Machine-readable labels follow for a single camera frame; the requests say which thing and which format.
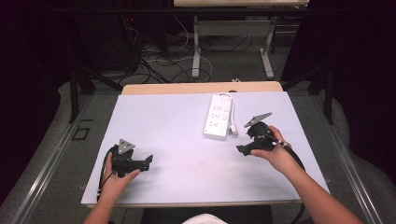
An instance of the white tabletop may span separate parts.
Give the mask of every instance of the white tabletop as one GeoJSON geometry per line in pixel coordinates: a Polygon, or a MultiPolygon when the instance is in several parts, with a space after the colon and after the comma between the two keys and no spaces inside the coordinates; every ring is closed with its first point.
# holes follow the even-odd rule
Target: white tabletop
{"type": "Polygon", "coordinates": [[[303,6],[309,0],[175,0],[175,7],[303,6]]]}
{"type": "Polygon", "coordinates": [[[118,201],[120,206],[210,206],[300,201],[291,183],[267,161],[243,156],[235,146],[251,139],[244,124],[265,119],[291,142],[306,171],[328,190],[312,149],[286,92],[233,92],[238,136],[204,137],[211,96],[216,93],[121,95],[109,122],[81,203],[96,203],[96,189],[106,152],[120,138],[136,145],[133,160],[153,155],[118,201]]]}

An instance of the person's left hand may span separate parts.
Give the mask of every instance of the person's left hand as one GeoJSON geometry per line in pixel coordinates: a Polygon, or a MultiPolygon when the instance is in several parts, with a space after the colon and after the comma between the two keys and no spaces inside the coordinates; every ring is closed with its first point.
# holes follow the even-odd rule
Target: person's left hand
{"type": "Polygon", "coordinates": [[[106,201],[107,203],[115,204],[121,194],[124,192],[128,184],[139,175],[140,170],[134,170],[123,178],[117,176],[117,173],[112,170],[112,153],[109,153],[106,159],[106,169],[103,175],[104,182],[102,194],[99,200],[106,201]]]}

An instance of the power outlet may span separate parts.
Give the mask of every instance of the power outlet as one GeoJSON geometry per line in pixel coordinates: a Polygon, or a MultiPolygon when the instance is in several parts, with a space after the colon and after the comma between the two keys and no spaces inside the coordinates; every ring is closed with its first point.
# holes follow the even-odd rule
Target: power outlet
{"type": "Polygon", "coordinates": [[[224,140],[227,135],[233,99],[229,96],[213,95],[207,113],[204,136],[224,140]]]}

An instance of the person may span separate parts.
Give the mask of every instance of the person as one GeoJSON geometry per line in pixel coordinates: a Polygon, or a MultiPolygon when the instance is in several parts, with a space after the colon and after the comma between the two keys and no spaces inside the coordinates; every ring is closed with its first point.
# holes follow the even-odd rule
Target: person
{"type": "MultiPolygon", "coordinates": [[[[287,143],[276,127],[269,126],[269,128],[274,133],[275,138],[287,143]]],[[[343,204],[338,202],[309,176],[281,145],[277,145],[272,151],[253,149],[251,150],[251,155],[268,160],[276,170],[289,180],[315,223],[362,223],[343,204]]],[[[139,170],[135,170],[124,178],[119,178],[116,175],[112,175],[112,172],[111,155],[109,155],[106,161],[106,170],[104,174],[104,176],[109,176],[109,179],[103,186],[102,195],[98,203],[84,221],[85,224],[107,224],[110,219],[111,211],[118,198],[121,196],[126,186],[139,175],[139,170]]],[[[197,218],[193,217],[187,221],[188,223],[192,223],[191,221],[197,218]]],[[[220,221],[217,217],[212,218],[216,221],[220,221]]]]}

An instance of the wooden desk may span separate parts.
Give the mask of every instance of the wooden desk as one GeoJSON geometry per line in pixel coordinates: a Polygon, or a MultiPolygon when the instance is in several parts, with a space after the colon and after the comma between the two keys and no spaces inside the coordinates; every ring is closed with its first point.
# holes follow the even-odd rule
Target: wooden desk
{"type": "Polygon", "coordinates": [[[114,108],[85,189],[82,204],[96,204],[96,189],[106,152],[120,138],[136,145],[133,160],[153,155],[149,171],[127,187],[118,206],[182,207],[299,202],[291,183],[268,161],[243,156],[236,146],[252,140],[244,124],[254,115],[265,119],[293,143],[306,171],[327,185],[288,94],[277,82],[218,82],[130,85],[114,108]],[[239,135],[225,140],[204,137],[213,94],[230,92],[239,135]]]}
{"type": "MultiPolygon", "coordinates": [[[[276,7],[303,6],[309,0],[175,0],[176,7],[276,7]]],[[[194,17],[194,59],[192,62],[193,78],[199,77],[201,49],[199,35],[255,35],[266,36],[264,48],[260,49],[262,64],[267,78],[273,79],[274,72],[268,58],[268,51],[274,35],[276,17],[269,21],[199,21],[194,17]]]]}

